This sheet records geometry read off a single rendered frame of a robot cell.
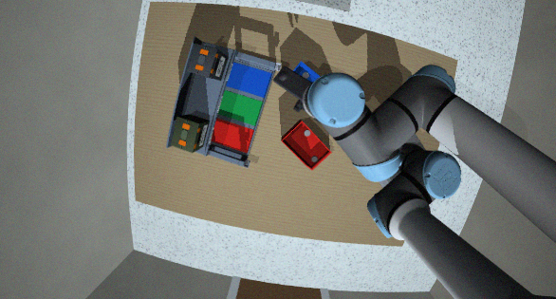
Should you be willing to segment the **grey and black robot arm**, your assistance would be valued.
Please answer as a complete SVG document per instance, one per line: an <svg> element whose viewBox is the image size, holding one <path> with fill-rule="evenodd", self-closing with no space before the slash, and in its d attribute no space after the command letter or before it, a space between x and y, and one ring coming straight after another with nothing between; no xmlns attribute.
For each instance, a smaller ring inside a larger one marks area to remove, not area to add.
<svg viewBox="0 0 556 299"><path fill-rule="evenodd" d="M312 83L283 66L273 81L303 102L366 179L391 179L367 202L370 215L386 237L404 240L454 299L556 299L529 292L431 214L436 198L457 191L461 169L448 153L405 143L420 128L556 243L556 161L455 95L445 69L422 67L373 112L360 83L345 73Z"/></svg>

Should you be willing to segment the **red plastic bin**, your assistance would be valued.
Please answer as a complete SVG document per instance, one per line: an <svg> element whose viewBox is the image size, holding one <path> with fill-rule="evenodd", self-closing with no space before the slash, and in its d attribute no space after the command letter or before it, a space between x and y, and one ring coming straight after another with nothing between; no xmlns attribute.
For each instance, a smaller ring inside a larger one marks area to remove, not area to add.
<svg viewBox="0 0 556 299"><path fill-rule="evenodd" d="M310 131L309 136L305 136L305 130ZM330 154L330 150L319 140L301 120L297 121L281 138L281 142L311 170ZM313 156L318 158L316 162L311 160Z"/></svg>

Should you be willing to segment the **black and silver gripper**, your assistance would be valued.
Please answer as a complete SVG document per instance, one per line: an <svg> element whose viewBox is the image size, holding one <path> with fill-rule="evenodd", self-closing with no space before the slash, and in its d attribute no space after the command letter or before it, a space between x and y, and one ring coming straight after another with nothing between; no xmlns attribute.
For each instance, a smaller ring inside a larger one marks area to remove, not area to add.
<svg viewBox="0 0 556 299"><path fill-rule="evenodd" d="M304 106L303 106L303 102L298 100L298 102L295 104L294 110L296 110L297 112L300 112L301 109L305 110ZM316 120L318 123L320 123L317 119L313 118L314 120Z"/></svg>

